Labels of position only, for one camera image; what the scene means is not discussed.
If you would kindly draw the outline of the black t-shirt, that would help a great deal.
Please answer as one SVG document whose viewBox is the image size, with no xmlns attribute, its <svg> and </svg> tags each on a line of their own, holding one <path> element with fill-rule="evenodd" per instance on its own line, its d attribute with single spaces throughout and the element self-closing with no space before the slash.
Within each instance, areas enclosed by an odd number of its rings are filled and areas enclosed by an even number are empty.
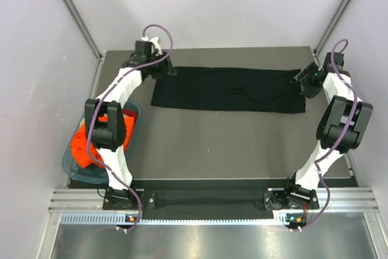
<svg viewBox="0 0 388 259">
<path fill-rule="evenodd" d="M 187 110 L 273 112 L 306 111 L 301 86 L 291 82 L 299 70 L 177 67 L 177 74 L 155 83 L 151 105 Z"/>
</svg>

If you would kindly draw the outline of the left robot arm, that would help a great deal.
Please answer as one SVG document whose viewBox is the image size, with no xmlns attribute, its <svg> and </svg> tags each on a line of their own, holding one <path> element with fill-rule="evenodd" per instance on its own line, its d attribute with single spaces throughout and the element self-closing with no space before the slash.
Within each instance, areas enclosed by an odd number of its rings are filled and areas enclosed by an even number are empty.
<svg viewBox="0 0 388 259">
<path fill-rule="evenodd" d="M 142 37 L 135 42 L 134 52 L 125 61 L 107 89 L 84 105 L 84 126 L 87 155 L 108 174 L 105 210 L 138 207 L 140 200 L 132 189 L 124 150 L 127 128 L 124 106 L 130 95 L 146 78 L 163 78 L 176 74 L 169 53 L 163 51 L 157 37 Z"/>
</svg>

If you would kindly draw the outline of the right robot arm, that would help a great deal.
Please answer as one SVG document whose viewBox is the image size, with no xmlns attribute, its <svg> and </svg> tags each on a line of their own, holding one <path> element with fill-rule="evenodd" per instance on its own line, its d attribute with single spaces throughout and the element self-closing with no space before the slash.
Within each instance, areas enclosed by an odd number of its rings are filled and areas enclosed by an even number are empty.
<svg viewBox="0 0 388 259">
<path fill-rule="evenodd" d="M 373 112 L 373 106 L 355 93 L 341 52 L 328 53 L 322 67 L 309 64 L 292 82 L 301 85 L 301 94 L 307 98 L 324 92 L 329 104 L 316 130 L 316 147 L 305 165 L 287 179 L 283 190 L 264 192 L 264 204 L 269 210 L 317 209 L 316 190 L 324 174 L 359 146 Z"/>
</svg>

